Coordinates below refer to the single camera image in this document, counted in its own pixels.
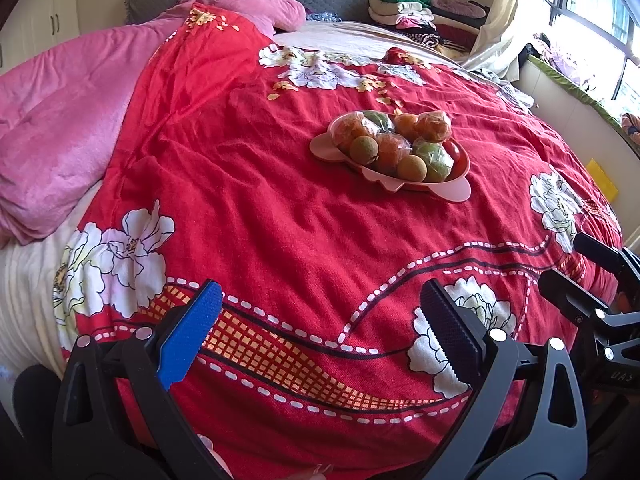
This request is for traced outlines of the crumpled patterned cloth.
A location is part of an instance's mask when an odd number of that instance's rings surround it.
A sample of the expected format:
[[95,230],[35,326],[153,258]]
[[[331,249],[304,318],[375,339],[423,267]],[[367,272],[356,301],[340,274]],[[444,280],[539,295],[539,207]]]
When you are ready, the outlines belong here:
[[514,87],[510,81],[501,79],[492,70],[486,70],[486,68],[472,70],[471,74],[476,79],[482,80],[486,82],[486,84],[490,84],[491,87],[496,90],[501,99],[517,107],[523,113],[530,114],[532,112],[532,108],[535,105],[534,98],[529,94],[518,90],[518,88]]

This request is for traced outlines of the orange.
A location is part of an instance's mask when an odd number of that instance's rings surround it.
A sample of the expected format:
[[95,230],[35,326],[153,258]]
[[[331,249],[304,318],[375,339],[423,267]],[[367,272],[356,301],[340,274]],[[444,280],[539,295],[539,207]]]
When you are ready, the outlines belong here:
[[416,132],[427,142],[444,142],[451,136],[451,119],[441,110],[422,113],[416,120]]
[[374,168],[381,174],[396,172],[401,159],[411,154],[409,141],[397,133],[383,133],[376,139],[378,142],[378,158],[374,162]]
[[333,144],[345,154],[349,152],[352,142],[360,136],[375,138],[379,133],[378,125],[364,116],[363,112],[353,112],[337,118],[330,128]]
[[406,138],[410,143],[419,136],[416,131],[416,124],[419,116],[416,114],[402,113],[393,118],[395,132]]

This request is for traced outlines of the wrapped green fruit front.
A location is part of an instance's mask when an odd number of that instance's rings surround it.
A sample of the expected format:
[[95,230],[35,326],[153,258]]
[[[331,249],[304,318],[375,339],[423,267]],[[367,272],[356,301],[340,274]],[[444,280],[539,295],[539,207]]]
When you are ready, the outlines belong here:
[[442,143],[427,142],[420,138],[413,143],[412,154],[424,161],[427,168],[426,182],[444,182],[454,169],[454,159]]

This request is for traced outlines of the pink pillow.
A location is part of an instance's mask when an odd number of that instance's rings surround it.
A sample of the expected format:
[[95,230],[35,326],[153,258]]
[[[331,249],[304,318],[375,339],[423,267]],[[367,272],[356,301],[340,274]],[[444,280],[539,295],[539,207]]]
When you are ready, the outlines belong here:
[[306,10],[297,0],[195,0],[244,16],[265,36],[296,32],[306,22]]

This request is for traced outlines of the wrapped green fruit back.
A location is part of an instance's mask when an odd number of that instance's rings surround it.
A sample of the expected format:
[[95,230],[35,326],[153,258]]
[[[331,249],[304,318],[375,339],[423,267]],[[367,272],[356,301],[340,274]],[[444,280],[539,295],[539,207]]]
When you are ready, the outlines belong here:
[[381,132],[394,132],[395,125],[393,119],[386,113],[377,110],[364,110],[363,116],[378,126]]

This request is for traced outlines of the salmon pink fruit bowl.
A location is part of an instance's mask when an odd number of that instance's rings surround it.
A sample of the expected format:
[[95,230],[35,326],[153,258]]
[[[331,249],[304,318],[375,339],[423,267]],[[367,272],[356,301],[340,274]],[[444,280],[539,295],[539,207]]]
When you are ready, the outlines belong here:
[[[462,145],[457,140],[454,140],[452,137],[452,131],[451,136],[447,140],[444,142],[437,142],[444,144],[444,148],[446,148],[446,151],[454,159],[454,169],[451,171],[449,178],[446,181],[439,183],[426,182],[425,180],[423,182],[409,182],[399,179],[396,172],[391,176],[390,174],[381,174],[376,171],[374,168],[375,161],[368,166],[361,166],[356,164],[356,162],[353,162],[349,158],[348,153],[345,154],[341,152],[333,144],[330,135],[330,128],[333,126],[337,118],[334,118],[332,122],[330,122],[329,127],[326,128],[326,132],[319,134],[309,143],[311,154],[316,156],[318,159],[324,160],[325,162],[341,162],[342,164],[357,170],[366,180],[378,183],[387,191],[392,193],[396,193],[403,188],[409,191],[430,192],[451,203],[463,203],[471,197],[471,185],[468,180],[468,173],[471,167],[469,154],[464,148],[462,148]],[[375,140],[383,133],[396,132],[380,131],[380,133],[375,137]],[[413,155],[413,143],[410,143],[410,155]]]

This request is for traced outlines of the cream curtain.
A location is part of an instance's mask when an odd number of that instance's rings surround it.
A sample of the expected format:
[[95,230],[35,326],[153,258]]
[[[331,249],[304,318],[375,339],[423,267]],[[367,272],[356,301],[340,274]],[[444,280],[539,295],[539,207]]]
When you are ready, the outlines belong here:
[[518,56],[548,24],[547,0],[494,0],[471,53],[461,62],[469,72],[488,70],[500,79],[520,79]]

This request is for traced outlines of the brown longan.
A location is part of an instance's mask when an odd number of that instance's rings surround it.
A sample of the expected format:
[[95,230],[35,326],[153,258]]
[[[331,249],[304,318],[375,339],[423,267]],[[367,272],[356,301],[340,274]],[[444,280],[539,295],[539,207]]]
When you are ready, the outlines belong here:
[[378,142],[372,136],[358,136],[349,147],[349,158],[361,166],[368,166],[378,158]]
[[397,177],[409,182],[423,182],[427,176],[426,163],[420,156],[408,155],[398,162]]

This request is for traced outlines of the red floral blanket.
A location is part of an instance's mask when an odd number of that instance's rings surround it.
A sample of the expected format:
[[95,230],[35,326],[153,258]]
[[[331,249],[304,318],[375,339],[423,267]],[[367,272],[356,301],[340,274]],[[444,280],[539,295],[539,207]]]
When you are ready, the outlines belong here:
[[[471,195],[386,191],[310,142],[346,113],[441,110]],[[469,399],[419,308],[434,278],[487,327],[567,344],[538,292],[559,270],[604,300],[611,274],[574,251],[623,243],[559,133],[457,70],[277,46],[198,3],[134,89],[105,179],[54,278],[58,339],[114,341],[207,280],[224,307],[183,382],[184,417],[238,479],[326,466],[394,478],[425,460]]]

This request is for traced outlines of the white wardrobe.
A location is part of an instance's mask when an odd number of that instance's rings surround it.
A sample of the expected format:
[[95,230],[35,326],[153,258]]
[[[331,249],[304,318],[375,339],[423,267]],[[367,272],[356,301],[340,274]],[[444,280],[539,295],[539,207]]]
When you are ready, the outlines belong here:
[[1,73],[78,36],[77,0],[17,0],[1,29]]

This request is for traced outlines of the yellow paper note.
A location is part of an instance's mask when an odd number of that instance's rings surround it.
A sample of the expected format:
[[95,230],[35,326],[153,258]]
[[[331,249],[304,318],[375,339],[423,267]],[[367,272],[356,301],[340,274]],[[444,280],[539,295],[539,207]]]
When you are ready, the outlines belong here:
[[590,159],[586,165],[586,169],[588,174],[593,178],[593,181],[596,182],[601,193],[605,196],[608,202],[612,204],[618,194],[620,194],[617,186],[595,159]]

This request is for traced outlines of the pile of folded clothes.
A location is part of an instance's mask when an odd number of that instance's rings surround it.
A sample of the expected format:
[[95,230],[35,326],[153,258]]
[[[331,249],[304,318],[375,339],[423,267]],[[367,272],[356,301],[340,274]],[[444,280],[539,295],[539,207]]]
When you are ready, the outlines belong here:
[[448,58],[464,58],[473,50],[490,7],[474,0],[369,0],[368,11],[378,26]]

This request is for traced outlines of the wrapped green fruit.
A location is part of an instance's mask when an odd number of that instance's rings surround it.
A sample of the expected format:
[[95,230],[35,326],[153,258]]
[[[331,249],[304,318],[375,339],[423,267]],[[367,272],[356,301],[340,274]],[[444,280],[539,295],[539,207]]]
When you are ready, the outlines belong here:
[[363,116],[378,126],[381,132],[394,132],[395,125],[393,119],[386,113],[377,110],[364,110]]
[[426,182],[444,182],[454,169],[454,159],[442,143],[427,142],[420,138],[413,143],[412,154],[424,161],[427,168]]

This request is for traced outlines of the orange striped cushion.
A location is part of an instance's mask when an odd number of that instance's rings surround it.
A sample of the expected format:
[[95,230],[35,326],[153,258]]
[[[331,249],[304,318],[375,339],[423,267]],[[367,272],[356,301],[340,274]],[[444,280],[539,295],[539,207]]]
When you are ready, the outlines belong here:
[[640,145],[640,118],[631,113],[624,113],[620,118],[623,132],[634,144]]

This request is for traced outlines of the window with dark frame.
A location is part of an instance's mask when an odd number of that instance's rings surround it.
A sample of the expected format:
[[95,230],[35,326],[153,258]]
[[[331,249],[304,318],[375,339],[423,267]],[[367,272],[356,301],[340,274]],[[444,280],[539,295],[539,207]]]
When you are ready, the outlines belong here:
[[616,115],[639,109],[639,25],[624,0],[544,0],[551,64]]

